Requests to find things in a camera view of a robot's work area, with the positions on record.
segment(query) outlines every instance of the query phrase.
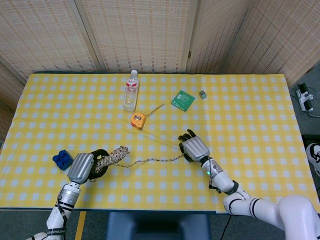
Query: bottle label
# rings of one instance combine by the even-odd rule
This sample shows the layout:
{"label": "bottle label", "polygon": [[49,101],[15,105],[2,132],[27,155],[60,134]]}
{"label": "bottle label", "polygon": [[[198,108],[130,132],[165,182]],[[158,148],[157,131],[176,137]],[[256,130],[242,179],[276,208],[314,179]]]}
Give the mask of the bottle label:
{"label": "bottle label", "polygon": [[132,88],[137,88],[138,87],[138,81],[135,79],[128,79],[126,81],[126,86],[127,87],[132,87]]}

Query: yellow tape measure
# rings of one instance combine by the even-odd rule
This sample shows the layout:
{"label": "yellow tape measure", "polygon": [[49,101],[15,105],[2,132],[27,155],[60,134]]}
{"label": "yellow tape measure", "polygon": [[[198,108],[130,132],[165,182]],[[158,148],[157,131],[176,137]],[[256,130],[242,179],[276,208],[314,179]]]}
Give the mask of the yellow tape measure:
{"label": "yellow tape measure", "polygon": [[161,104],[160,106],[156,107],[152,112],[150,112],[148,115],[144,115],[142,113],[134,113],[131,117],[131,125],[134,126],[137,129],[142,130],[144,128],[145,122],[147,117],[149,117],[151,114],[153,114],[156,110],[164,106],[165,104]]}

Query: table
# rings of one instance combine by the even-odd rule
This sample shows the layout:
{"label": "table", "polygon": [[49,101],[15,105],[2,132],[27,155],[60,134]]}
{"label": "table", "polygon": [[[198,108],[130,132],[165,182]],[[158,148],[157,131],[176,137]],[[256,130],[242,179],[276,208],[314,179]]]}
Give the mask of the table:
{"label": "table", "polygon": [[[139,74],[136,111],[165,103],[142,131],[122,109],[127,77],[30,75],[0,155],[1,208],[52,208],[68,183],[68,170],[52,161],[60,150],[75,157],[125,145],[131,154],[123,164],[170,159],[180,155],[178,136],[189,128],[252,196],[277,202],[301,194],[320,212],[284,75]],[[170,104],[179,90],[195,97],[187,112]],[[183,158],[111,166],[82,186],[76,207],[225,213],[225,195],[209,190],[208,181],[199,164]]]}

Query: twisted rope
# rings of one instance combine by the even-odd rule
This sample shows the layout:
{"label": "twisted rope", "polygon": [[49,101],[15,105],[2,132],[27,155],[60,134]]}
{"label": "twisted rope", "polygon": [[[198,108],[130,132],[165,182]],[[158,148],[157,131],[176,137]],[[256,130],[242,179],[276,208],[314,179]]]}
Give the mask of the twisted rope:
{"label": "twisted rope", "polygon": [[122,167],[122,168],[130,168],[133,165],[137,164],[137,163],[146,163],[149,161],[156,161],[156,162],[173,162],[175,160],[178,160],[179,158],[182,158],[183,155],[179,155],[175,158],[171,158],[171,159],[157,159],[157,158],[147,158],[145,160],[138,160],[135,161],[134,163],[130,164],[130,165],[122,165],[122,164],[118,164],[118,162],[120,162],[122,159],[124,159],[126,156],[128,156],[130,154],[128,148],[126,146],[120,146],[117,149],[113,150],[109,156],[103,156],[97,163],[95,166],[94,171],[96,173],[99,173],[102,168],[106,167],[106,166],[110,166],[110,165],[116,165],[118,167]]}
{"label": "twisted rope", "polygon": [[115,165],[130,154],[126,146],[120,146],[113,150],[109,156],[102,156],[102,158],[96,163],[94,171],[99,173],[102,168],[110,165]]}

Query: white shoe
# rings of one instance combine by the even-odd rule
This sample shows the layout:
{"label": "white shoe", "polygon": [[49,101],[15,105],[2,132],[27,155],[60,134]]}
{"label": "white shoe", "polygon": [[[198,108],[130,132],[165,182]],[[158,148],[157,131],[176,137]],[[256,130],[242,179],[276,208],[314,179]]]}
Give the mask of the white shoe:
{"label": "white shoe", "polygon": [[308,161],[314,167],[316,174],[320,177],[320,145],[311,143],[306,147]]}

